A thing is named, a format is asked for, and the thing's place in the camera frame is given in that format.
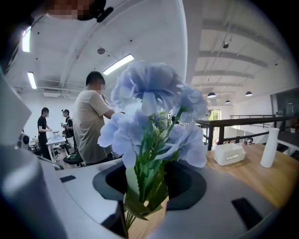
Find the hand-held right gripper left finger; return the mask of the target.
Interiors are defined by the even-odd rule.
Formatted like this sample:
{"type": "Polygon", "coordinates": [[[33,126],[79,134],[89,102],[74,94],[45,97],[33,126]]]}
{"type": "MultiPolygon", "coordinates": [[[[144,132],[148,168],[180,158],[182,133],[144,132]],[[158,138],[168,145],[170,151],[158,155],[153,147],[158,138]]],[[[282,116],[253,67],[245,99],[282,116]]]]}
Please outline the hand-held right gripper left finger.
{"type": "Polygon", "coordinates": [[[55,170],[41,162],[47,190],[66,233],[66,239],[125,239],[122,203],[102,196],[94,177],[113,162],[77,169],[55,170]]]}

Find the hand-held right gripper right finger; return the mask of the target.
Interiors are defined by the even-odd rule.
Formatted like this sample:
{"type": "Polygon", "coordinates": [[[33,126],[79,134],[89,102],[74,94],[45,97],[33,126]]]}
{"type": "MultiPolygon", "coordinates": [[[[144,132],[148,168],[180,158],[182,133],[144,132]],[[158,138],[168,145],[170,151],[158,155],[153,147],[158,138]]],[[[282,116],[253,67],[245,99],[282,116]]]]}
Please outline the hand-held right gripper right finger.
{"type": "Polygon", "coordinates": [[[259,239],[277,216],[267,199],[229,173],[179,162],[165,171],[169,201],[149,239],[259,239]]]}

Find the white vase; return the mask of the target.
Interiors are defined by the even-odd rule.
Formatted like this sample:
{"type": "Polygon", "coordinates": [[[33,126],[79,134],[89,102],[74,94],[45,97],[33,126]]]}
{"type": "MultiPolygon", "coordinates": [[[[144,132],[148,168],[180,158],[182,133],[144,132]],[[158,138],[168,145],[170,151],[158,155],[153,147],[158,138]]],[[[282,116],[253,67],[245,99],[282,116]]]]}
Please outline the white vase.
{"type": "Polygon", "coordinates": [[[263,151],[260,164],[264,168],[270,168],[274,162],[278,145],[278,128],[270,128],[268,139],[263,151]]]}

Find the blue flowers bouquet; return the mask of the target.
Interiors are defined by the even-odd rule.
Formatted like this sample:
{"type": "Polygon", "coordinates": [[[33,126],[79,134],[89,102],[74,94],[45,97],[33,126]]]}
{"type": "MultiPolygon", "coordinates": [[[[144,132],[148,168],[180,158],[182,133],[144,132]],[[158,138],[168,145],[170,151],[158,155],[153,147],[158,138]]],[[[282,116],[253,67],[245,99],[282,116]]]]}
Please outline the blue flowers bouquet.
{"type": "Polygon", "coordinates": [[[126,169],[127,228],[161,210],[170,197],[168,163],[183,160],[202,168],[207,162],[203,131],[195,125],[207,113],[201,91],[185,84],[167,64],[140,61],[121,73],[111,93],[117,106],[133,99],[141,101],[141,108],[132,116],[113,114],[98,138],[100,146],[121,156],[126,169]]]}

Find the white tissue box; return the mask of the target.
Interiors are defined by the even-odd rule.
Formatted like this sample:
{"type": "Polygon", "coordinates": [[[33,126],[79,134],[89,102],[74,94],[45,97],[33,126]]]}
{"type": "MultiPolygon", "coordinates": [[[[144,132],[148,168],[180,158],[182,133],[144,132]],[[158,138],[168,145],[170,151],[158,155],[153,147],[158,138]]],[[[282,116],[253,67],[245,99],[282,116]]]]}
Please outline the white tissue box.
{"type": "Polygon", "coordinates": [[[216,146],[214,160],[220,166],[226,166],[243,161],[245,155],[246,153],[241,143],[222,144],[216,146]]]}

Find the wooden table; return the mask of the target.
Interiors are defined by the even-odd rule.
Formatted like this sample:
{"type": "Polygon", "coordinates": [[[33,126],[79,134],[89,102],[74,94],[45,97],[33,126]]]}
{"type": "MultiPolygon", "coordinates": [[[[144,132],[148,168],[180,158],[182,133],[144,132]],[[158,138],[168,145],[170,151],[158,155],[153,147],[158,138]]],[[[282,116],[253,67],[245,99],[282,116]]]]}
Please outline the wooden table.
{"type": "MultiPolygon", "coordinates": [[[[229,173],[241,180],[267,199],[277,209],[278,214],[290,199],[299,179],[299,162],[281,152],[276,152],[273,165],[264,168],[260,164],[263,145],[245,146],[244,150],[246,155],[243,161],[227,166],[218,165],[214,160],[214,152],[209,151],[206,167],[229,173]]],[[[129,239],[149,239],[150,234],[164,220],[165,213],[166,209],[162,209],[150,215],[146,222],[135,220],[128,231],[129,239]]]]}

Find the white table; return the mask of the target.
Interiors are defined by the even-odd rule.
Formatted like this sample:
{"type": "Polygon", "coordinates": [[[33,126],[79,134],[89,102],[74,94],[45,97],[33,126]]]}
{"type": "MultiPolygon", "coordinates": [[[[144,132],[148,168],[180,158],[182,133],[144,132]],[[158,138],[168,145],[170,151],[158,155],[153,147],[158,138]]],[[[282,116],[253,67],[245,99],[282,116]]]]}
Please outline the white table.
{"type": "Polygon", "coordinates": [[[65,143],[66,143],[66,138],[65,137],[60,137],[60,138],[55,138],[55,139],[49,139],[48,140],[46,145],[47,145],[47,148],[48,148],[48,152],[50,154],[50,159],[52,161],[56,160],[53,146],[57,145],[57,144],[65,144],[65,143]]]}

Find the black metal railing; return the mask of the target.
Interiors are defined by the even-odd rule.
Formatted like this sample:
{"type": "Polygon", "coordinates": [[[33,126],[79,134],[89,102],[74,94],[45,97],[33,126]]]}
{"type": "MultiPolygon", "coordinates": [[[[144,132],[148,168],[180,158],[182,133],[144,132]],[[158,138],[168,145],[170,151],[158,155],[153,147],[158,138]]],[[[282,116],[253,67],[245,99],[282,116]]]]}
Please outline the black metal railing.
{"type": "Polygon", "coordinates": [[[214,132],[218,132],[218,144],[239,143],[241,140],[256,138],[269,134],[270,128],[278,128],[280,132],[284,132],[290,128],[292,124],[297,124],[298,116],[275,116],[275,115],[231,115],[230,119],[223,120],[196,120],[198,126],[205,130],[204,139],[208,144],[208,150],[212,149],[214,132]],[[253,126],[266,131],[253,133],[249,135],[225,136],[225,129],[234,129],[237,126],[253,126]]]}

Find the large glass window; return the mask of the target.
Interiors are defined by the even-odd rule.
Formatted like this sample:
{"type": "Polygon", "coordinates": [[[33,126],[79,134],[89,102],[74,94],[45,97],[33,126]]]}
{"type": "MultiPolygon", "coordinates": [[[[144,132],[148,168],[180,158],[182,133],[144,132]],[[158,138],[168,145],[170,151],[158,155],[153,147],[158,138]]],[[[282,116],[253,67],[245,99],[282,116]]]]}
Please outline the large glass window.
{"type": "Polygon", "coordinates": [[[208,120],[210,121],[221,120],[220,109],[208,110],[208,120]]]}

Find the dark grey table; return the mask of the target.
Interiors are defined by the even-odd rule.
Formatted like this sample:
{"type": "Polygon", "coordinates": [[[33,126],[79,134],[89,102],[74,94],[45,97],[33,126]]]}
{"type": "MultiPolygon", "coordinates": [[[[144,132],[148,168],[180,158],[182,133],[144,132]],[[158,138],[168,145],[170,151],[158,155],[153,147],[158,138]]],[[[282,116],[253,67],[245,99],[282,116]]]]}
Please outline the dark grey table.
{"type": "Polygon", "coordinates": [[[282,132],[278,134],[277,151],[299,161],[299,132],[282,132]]]}

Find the ceiling tube light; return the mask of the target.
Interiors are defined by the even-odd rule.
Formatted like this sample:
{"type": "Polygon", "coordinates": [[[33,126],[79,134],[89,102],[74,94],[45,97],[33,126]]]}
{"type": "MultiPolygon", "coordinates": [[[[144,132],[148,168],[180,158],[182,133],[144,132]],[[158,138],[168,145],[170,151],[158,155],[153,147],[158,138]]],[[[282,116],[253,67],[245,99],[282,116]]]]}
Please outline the ceiling tube light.
{"type": "Polygon", "coordinates": [[[34,78],[34,73],[33,72],[27,72],[27,75],[28,75],[28,79],[29,79],[31,88],[32,89],[37,89],[35,78],[34,78]]]}
{"type": "Polygon", "coordinates": [[[126,57],[124,57],[121,60],[114,63],[112,66],[108,67],[105,71],[103,71],[103,74],[109,75],[113,71],[117,70],[118,68],[122,67],[123,65],[125,65],[133,60],[134,60],[134,57],[131,54],[129,54],[126,57]]]}
{"type": "Polygon", "coordinates": [[[31,27],[28,27],[22,34],[21,46],[23,52],[30,52],[30,36],[31,36],[31,27]]]}

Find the person's black shirt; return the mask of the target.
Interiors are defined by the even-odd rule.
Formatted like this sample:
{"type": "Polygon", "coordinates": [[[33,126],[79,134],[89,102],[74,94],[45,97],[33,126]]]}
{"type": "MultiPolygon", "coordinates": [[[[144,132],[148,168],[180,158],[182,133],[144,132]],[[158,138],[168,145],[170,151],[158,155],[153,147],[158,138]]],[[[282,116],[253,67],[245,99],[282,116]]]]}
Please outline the person's black shirt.
{"type": "Polygon", "coordinates": [[[31,15],[16,15],[6,20],[0,18],[0,67],[4,75],[15,57],[23,32],[32,26],[31,15]]]}

